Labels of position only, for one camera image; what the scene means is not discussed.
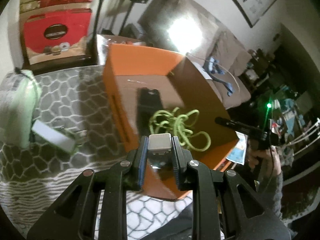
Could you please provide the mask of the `person right hand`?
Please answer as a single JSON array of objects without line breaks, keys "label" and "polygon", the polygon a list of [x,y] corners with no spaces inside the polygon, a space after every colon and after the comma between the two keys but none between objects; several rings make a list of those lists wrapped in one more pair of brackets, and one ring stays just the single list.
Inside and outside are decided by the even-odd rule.
[{"label": "person right hand", "polygon": [[261,178],[276,177],[281,174],[280,157],[275,146],[271,146],[269,150],[253,150],[249,146],[247,153],[250,168],[255,169],[261,164],[259,172]]}]

